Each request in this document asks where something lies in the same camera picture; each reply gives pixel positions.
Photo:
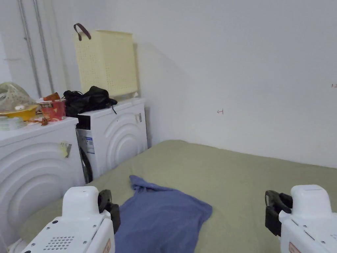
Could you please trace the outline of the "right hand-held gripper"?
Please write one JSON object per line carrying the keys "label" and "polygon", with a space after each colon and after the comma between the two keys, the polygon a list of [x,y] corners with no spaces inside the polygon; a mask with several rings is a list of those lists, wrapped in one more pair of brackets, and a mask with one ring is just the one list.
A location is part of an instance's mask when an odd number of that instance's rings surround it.
{"label": "right hand-held gripper", "polygon": [[290,195],[265,192],[265,227],[280,241],[282,253],[335,253],[337,214],[319,185],[296,185]]}

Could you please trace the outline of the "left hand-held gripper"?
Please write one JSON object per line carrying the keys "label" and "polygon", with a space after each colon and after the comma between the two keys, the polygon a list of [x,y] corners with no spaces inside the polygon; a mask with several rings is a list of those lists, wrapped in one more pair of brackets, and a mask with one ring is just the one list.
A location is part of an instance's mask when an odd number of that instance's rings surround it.
{"label": "left hand-held gripper", "polygon": [[49,222],[24,253],[114,253],[120,226],[119,206],[109,189],[70,188],[63,197],[62,214]]}

